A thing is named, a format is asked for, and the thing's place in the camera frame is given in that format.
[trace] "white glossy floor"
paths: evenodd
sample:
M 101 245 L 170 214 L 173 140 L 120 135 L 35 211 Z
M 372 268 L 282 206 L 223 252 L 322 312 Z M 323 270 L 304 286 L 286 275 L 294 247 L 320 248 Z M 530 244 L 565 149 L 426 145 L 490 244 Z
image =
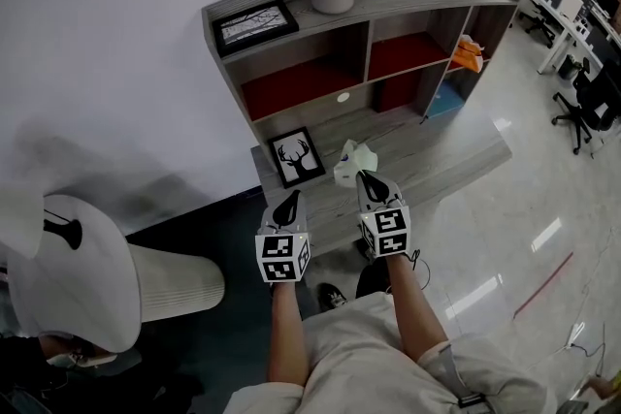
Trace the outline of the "white glossy floor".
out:
M 488 110 L 513 158 L 444 199 L 412 231 L 431 267 L 425 294 L 449 335 L 489 335 L 563 400 L 601 356 L 557 352 L 573 323 L 584 322 L 576 344 L 592 351 L 605 322 L 604 373 L 621 368 L 621 145 L 610 142 L 594 159 L 587 145 L 572 154 L 573 130 L 550 123 L 563 113 L 553 93 L 573 99 L 572 88 L 538 75 L 545 52 L 519 25 L 508 30 L 473 98 Z M 351 249 L 336 251 L 313 259 L 307 281 L 329 281 L 353 298 L 363 266 Z M 420 266 L 424 283 L 427 270 Z

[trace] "black picture frame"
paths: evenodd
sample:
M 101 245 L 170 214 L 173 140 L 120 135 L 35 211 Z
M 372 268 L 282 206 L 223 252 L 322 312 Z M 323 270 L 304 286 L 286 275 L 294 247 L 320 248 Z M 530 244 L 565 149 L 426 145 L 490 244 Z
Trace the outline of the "black picture frame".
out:
M 278 9 L 282 14 L 282 17 L 284 17 L 285 23 L 274 26 L 264 31 L 260 31 L 254 35 L 246 35 L 243 38 L 240 38 L 239 40 L 233 42 L 226 42 L 224 38 L 224 33 L 222 31 L 224 28 L 227 28 L 227 26 L 223 26 L 224 24 L 242 18 L 244 16 L 249 16 L 255 13 L 259 14 L 262 11 L 267 11 L 270 9 Z M 217 19 L 212 23 L 212 30 L 213 37 L 215 38 L 217 53 L 220 54 L 220 57 L 224 57 L 240 50 L 244 50 L 245 48 L 256 46 L 258 44 L 262 44 L 263 42 L 273 40 L 274 38 L 282 37 L 283 35 L 288 35 L 289 33 L 299 31 L 300 26 L 298 25 L 298 21 L 296 21 L 293 15 L 289 12 L 284 2 L 282 0 L 274 0 L 272 2 L 266 2 L 265 4 L 260 4 L 249 9 L 244 9 L 243 11 L 239 11 L 238 13 L 235 13 L 233 15 L 223 17 L 222 19 Z
M 301 135 L 302 138 L 297 138 L 295 137 L 296 135 Z M 293 148 L 293 150 L 284 150 L 284 144 L 282 142 L 290 138 L 293 138 L 293 141 L 297 141 L 300 146 L 296 146 L 295 148 Z M 311 136 L 309 135 L 309 130 L 307 130 L 306 127 L 298 128 L 297 130 L 293 130 L 269 139 L 268 147 L 272 152 L 272 157 L 274 158 L 274 162 L 278 169 L 278 175 L 280 176 L 280 181 L 282 181 L 282 186 L 284 186 L 284 188 L 290 188 L 291 186 L 304 183 L 305 181 L 321 175 L 325 175 L 326 173 L 326 170 L 323 168 L 323 164 L 321 164 L 321 158 L 319 157 L 319 154 L 317 154 L 317 150 L 312 143 Z M 296 154 L 296 159 L 293 161 L 287 161 L 286 158 L 293 158 L 293 153 Z M 314 162 L 315 164 L 315 167 L 310 170 L 306 170 L 306 167 L 304 166 L 304 164 L 302 164 L 302 160 L 308 154 L 311 154 L 312 162 Z M 294 171 L 285 171 L 283 164 L 285 164 L 289 168 L 292 168 Z M 303 168 L 306 172 L 301 174 L 300 168 Z

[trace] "white cube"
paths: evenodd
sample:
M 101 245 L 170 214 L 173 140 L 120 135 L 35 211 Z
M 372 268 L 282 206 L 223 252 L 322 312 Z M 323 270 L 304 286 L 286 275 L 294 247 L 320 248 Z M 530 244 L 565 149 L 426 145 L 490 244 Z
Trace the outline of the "white cube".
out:
M 302 279 L 311 259 L 308 233 L 257 235 L 254 244 L 263 281 L 277 283 Z
M 362 237 L 376 257 L 409 252 L 409 207 L 360 214 Z

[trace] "picture frame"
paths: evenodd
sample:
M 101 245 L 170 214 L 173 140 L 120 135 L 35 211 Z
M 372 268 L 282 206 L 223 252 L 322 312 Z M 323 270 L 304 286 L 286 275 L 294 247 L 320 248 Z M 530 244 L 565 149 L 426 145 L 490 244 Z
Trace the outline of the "picture frame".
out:
M 269 139 L 268 147 L 284 188 L 326 173 L 306 127 Z
M 244 9 L 212 23 L 220 57 L 300 30 L 298 21 L 282 0 Z

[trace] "crumpled white paper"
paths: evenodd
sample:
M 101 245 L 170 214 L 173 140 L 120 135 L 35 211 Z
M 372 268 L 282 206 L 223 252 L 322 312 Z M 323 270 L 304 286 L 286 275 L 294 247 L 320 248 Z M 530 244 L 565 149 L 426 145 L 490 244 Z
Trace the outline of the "crumpled white paper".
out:
M 377 154 L 365 143 L 347 140 L 341 152 L 341 160 L 334 167 L 334 180 L 345 188 L 356 187 L 356 175 L 361 170 L 377 171 Z

